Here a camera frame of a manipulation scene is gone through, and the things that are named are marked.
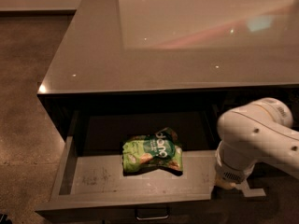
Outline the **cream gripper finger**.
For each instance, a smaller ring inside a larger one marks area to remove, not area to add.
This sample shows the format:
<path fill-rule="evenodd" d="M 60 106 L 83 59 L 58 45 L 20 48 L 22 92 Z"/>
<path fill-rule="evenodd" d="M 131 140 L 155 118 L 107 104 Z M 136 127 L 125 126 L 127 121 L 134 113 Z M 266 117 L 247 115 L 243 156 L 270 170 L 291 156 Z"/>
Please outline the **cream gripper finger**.
<path fill-rule="evenodd" d="M 219 176 L 215 177 L 215 185 L 221 189 L 226 189 L 226 190 L 234 189 L 236 187 L 236 183 L 224 180 Z"/>

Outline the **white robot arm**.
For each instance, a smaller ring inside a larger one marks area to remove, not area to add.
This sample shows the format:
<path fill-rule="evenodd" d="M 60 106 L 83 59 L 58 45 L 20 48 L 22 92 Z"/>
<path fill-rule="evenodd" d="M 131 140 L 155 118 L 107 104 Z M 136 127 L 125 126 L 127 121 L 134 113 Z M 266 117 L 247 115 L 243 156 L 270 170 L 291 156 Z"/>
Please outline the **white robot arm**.
<path fill-rule="evenodd" d="M 263 162 L 299 178 L 299 132 L 292 112 L 280 100 L 263 98 L 230 109 L 217 121 L 215 184 L 233 189 Z"/>

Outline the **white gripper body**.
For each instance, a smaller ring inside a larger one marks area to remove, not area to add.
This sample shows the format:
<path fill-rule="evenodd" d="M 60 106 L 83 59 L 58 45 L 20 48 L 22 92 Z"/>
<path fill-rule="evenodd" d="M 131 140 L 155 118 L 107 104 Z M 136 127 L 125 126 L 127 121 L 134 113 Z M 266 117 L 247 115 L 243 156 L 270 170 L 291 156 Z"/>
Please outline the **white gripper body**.
<path fill-rule="evenodd" d="M 256 160 L 246 157 L 220 141 L 216 149 L 215 170 L 220 180 L 241 184 L 253 172 Z"/>

